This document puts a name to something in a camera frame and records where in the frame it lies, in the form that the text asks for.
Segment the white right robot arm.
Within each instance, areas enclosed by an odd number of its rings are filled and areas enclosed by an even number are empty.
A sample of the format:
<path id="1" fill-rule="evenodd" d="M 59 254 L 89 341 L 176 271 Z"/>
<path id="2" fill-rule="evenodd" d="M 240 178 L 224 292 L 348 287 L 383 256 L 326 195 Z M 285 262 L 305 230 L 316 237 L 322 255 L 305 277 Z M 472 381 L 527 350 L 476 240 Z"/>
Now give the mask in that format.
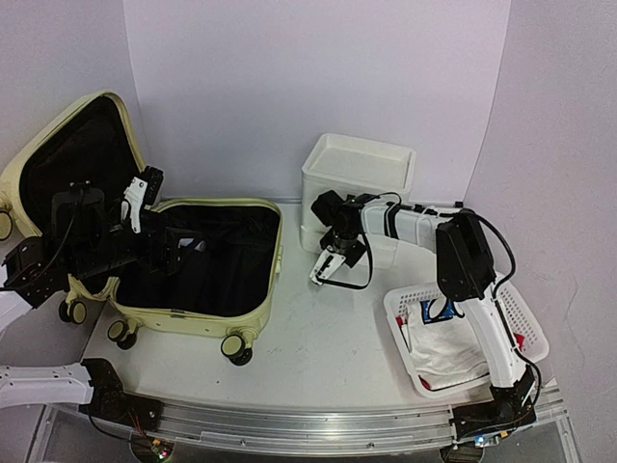
<path id="1" fill-rule="evenodd" d="M 373 258 L 371 234 L 435 254 L 437 286 L 446 302 L 459 307 L 469 320 L 491 378 L 489 402 L 455 408 L 452 422 L 460 437 L 510 431 L 535 422 L 542 373 L 519 349 L 499 301 L 501 288 L 514 274 L 496 273 L 485 236 L 493 232 L 502 237 L 493 224 L 463 206 L 439 211 L 423 204 L 390 202 L 386 194 L 342 198 L 330 190 L 319 195 L 310 209 L 327 229 L 309 274 L 318 286 L 361 289 L 359 284 L 336 281 L 333 275 L 343 265 L 354 267 L 361 258 Z"/>

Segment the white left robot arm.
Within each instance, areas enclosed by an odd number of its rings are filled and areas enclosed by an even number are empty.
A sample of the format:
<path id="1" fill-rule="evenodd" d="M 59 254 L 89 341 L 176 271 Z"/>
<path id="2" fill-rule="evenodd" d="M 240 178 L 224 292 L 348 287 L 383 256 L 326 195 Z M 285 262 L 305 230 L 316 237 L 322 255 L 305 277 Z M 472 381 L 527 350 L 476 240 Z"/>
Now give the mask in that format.
<path id="1" fill-rule="evenodd" d="M 68 273 L 60 263 L 65 242 L 52 237 L 28 236 L 4 257 L 1 277 L 1 333 L 17 365 L 1 365 L 3 409 L 46 404 L 77 404 L 89 416 L 118 423 L 144 418 L 153 429 L 163 402 L 127 392 L 112 364 L 103 358 L 61 362 L 56 349 L 63 348 L 57 328 L 46 321 L 33 333 L 25 321 L 56 292 L 68 289 Z"/>

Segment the pale green hard-shell suitcase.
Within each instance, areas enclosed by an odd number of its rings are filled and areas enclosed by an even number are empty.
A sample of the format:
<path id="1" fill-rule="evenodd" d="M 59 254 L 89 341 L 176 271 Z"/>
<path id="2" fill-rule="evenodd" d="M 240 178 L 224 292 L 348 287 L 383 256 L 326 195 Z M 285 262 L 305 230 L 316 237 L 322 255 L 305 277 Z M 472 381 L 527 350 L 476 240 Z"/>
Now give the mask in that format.
<path id="1" fill-rule="evenodd" d="M 110 208 L 146 166 L 121 98 L 86 95 L 2 170 L 1 233 L 45 236 L 52 196 L 73 183 L 101 189 Z M 159 194 L 148 209 L 183 230 L 178 271 L 150 271 L 132 262 L 83 280 L 68 274 L 68 289 L 56 292 L 64 294 L 60 319 L 81 324 L 89 302 L 107 302 L 120 314 L 107 332 L 120 349 L 133 347 L 138 332 L 148 328 L 218 338 L 232 364 L 246 365 L 270 316 L 282 258 L 280 209 L 260 199 L 164 201 Z"/>

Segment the white printed t-shirt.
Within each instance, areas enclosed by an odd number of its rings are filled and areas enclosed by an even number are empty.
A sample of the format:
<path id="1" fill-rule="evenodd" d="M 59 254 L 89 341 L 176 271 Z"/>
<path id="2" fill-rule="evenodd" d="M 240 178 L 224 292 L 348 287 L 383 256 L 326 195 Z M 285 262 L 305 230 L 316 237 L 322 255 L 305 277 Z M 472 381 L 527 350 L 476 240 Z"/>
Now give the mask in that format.
<path id="1" fill-rule="evenodd" d="M 469 321 L 450 300 L 408 302 L 404 326 L 412 363 L 430 390 L 482 378 L 488 364 Z"/>

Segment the white three-drawer storage cabinet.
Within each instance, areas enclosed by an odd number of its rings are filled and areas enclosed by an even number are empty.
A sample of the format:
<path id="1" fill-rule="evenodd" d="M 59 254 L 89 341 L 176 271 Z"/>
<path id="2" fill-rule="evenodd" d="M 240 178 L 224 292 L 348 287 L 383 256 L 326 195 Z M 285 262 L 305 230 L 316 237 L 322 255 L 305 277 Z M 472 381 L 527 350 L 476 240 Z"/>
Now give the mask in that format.
<path id="1" fill-rule="evenodd" d="M 310 210 L 320 194 L 334 190 L 346 198 L 394 192 L 407 201 L 415 167 L 416 152 L 410 148 L 334 133 L 321 135 L 302 167 L 302 248 L 321 252 L 319 240 L 327 228 Z"/>

